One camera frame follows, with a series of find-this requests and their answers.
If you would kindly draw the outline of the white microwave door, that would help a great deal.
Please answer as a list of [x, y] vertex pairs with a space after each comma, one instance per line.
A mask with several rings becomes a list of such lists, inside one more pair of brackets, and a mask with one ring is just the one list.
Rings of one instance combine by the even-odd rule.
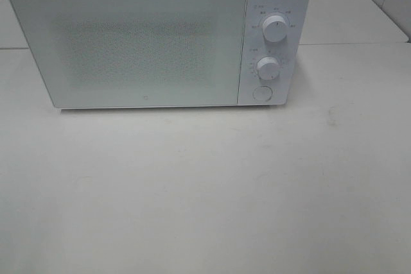
[[233, 105], [245, 0], [10, 0], [53, 105]]

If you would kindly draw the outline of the white microwave knob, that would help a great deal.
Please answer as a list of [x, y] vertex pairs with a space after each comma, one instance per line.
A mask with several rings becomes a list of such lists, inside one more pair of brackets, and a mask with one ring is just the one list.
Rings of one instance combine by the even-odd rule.
[[266, 56], [260, 59], [256, 64], [256, 71], [262, 80], [274, 80], [279, 76], [281, 66], [279, 61], [274, 57]]
[[282, 41], [288, 34], [288, 19], [280, 13], [272, 13], [261, 22], [264, 39], [271, 43]]

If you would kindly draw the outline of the white microwave oven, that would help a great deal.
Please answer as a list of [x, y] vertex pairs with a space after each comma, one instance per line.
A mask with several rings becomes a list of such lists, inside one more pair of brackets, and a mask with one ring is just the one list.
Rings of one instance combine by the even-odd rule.
[[282, 105], [309, 0], [10, 0], [59, 109]]

